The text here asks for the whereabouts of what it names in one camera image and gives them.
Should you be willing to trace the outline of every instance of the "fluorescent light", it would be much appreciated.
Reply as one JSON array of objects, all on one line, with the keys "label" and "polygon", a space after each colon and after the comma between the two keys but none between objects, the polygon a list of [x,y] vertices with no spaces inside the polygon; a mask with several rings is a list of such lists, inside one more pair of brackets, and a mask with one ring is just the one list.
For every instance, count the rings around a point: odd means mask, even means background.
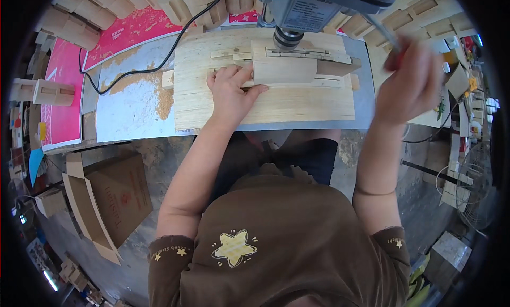
[{"label": "fluorescent light", "polygon": [[55,285],[55,283],[53,282],[53,280],[51,278],[49,278],[49,275],[48,275],[48,272],[44,271],[44,276],[46,276],[46,279],[48,280],[49,284],[52,285],[54,291],[59,291],[59,289],[57,288],[57,286]]}]

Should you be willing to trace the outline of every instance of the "yellow star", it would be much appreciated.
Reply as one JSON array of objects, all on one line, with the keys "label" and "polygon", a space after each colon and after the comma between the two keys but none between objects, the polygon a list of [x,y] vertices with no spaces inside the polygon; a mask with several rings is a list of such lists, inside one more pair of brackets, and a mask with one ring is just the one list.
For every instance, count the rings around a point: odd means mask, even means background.
[{"label": "yellow star", "polygon": [[246,244],[247,240],[248,232],[245,229],[237,232],[235,236],[223,233],[220,235],[221,246],[212,253],[212,256],[217,259],[226,258],[228,265],[233,268],[241,263],[243,257],[257,252],[255,246]]},{"label": "yellow star", "polygon": [[177,250],[177,254],[181,255],[181,257],[182,257],[182,256],[184,256],[184,255],[186,255],[186,254],[187,254],[187,252],[185,252],[184,250],[185,250],[185,248],[179,248],[179,249]]}]

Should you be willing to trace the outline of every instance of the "brown t-shirt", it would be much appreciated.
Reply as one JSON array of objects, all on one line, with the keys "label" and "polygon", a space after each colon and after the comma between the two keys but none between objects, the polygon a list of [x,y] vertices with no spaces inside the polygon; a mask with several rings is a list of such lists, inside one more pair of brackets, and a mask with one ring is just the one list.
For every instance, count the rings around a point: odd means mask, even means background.
[{"label": "brown t-shirt", "polygon": [[296,178],[271,171],[215,200],[195,241],[150,244],[150,305],[285,306],[307,295],[325,306],[404,305],[402,227],[369,236],[338,190],[299,168]]}]

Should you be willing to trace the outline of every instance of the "woman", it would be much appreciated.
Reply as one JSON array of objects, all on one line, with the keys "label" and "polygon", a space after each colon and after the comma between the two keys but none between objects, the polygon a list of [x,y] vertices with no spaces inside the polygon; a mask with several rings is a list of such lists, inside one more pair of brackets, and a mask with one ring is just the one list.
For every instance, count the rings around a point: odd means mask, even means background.
[{"label": "woman", "polygon": [[[396,60],[385,68],[396,70]],[[234,130],[267,87],[240,89],[252,66],[209,75],[213,115],[170,183],[150,244],[151,306],[404,305],[400,138],[408,120],[439,104],[442,61],[407,41],[399,64],[380,87],[352,205],[328,186],[338,130],[291,134],[262,161],[271,163],[222,170],[232,168],[223,156]],[[251,159],[249,148],[242,152]]]}]

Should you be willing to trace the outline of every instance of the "concrete floor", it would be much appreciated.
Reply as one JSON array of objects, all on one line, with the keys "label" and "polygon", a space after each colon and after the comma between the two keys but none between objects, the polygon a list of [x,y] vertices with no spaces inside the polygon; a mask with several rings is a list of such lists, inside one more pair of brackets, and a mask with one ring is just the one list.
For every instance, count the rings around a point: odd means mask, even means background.
[{"label": "concrete floor", "polygon": [[[250,132],[262,140],[271,138],[281,145],[290,131]],[[411,126],[407,140],[426,138],[431,129],[424,126]],[[335,160],[335,170],[331,186],[343,192],[350,200],[354,191],[356,166],[365,131],[344,130]],[[38,213],[46,238],[54,251],[64,258],[69,252],[82,266],[84,271],[99,286],[111,302],[121,298],[133,306],[148,305],[148,244],[154,239],[156,220],[163,196],[182,162],[193,137],[152,138],[133,141],[130,144],[106,146],[101,149],[83,152],[84,165],[124,153],[138,151],[143,156],[145,175],[154,210],[119,248],[123,260],[121,266],[103,259],[91,241],[79,239],[58,223]],[[405,144],[402,159],[424,165],[428,143]],[[61,180],[60,170],[65,169],[65,158],[61,155],[49,157],[51,165],[48,176],[52,182]],[[411,255],[411,263],[440,236],[448,225],[450,217],[456,215],[454,209],[446,204],[439,206],[440,196],[436,188],[422,182],[422,172],[400,166],[397,186],[398,203],[402,224],[406,232],[406,242]]]}]

